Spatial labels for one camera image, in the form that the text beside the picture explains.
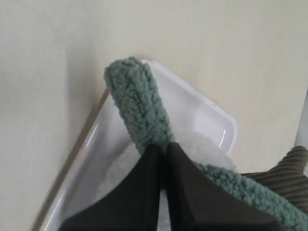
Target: plastic tray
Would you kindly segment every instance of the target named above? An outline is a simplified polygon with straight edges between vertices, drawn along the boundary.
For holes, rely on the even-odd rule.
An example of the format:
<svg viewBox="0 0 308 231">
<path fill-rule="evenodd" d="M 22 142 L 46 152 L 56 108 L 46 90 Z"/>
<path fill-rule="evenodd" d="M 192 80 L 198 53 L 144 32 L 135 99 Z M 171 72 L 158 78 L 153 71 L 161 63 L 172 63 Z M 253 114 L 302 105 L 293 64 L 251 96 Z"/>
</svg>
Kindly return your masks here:
<svg viewBox="0 0 308 231">
<path fill-rule="evenodd" d="M 143 62 L 152 69 L 170 120 L 211 137 L 226 155 L 230 154 L 237 137 L 235 119 L 160 63 Z M 118 109 L 105 94 L 39 230 L 57 231 L 65 218 L 88 207 L 106 171 L 129 142 Z"/>
</svg>

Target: white tray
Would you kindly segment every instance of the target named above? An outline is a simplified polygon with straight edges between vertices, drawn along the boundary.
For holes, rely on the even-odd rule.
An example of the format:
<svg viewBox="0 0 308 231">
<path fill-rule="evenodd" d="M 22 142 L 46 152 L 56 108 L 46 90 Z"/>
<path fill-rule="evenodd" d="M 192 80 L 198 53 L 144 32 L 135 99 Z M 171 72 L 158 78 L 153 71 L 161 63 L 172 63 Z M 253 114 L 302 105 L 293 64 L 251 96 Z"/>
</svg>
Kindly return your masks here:
<svg viewBox="0 0 308 231">
<path fill-rule="evenodd" d="M 211 137 L 226 155 L 230 154 L 237 137 L 235 119 L 158 62 L 143 62 L 152 69 L 170 120 Z M 118 109 L 105 94 L 39 230 L 58 231 L 65 218 L 89 206 L 107 169 L 129 142 Z"/>
</svg>

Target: fluffy white material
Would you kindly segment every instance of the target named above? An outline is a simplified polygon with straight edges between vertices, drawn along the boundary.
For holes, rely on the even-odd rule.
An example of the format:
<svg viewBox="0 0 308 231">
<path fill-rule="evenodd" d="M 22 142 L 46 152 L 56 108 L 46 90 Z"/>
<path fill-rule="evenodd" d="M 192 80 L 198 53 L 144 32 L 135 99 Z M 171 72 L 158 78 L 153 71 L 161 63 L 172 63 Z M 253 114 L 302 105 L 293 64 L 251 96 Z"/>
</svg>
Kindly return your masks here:
<svg viewBox="0 0 308 231">
<path fill-rule="evenodd" d="M 217 147 L 210 139 L 202 136 L 197 132 L 187 132 L 183 130 L 175 131 L 176 141 L 181 145 L 185 153 L 194 161 L 204 165 L 211 164 L 226 169 L 235 170 L 232 161 Z M 96 193 L 93 202 L 106 196 L 113 188 L 115 188 L 124 177 L 136 165 L 140 155 L 135 145 L 131 144 L 116 159 L 106 173 L 105 179 L 102 181 Z M 167 197 L 165 193 L 161 193 L 159 205 L 158 230 L 169 231 L 170 219 L 167 205 Z"/>
</svg>

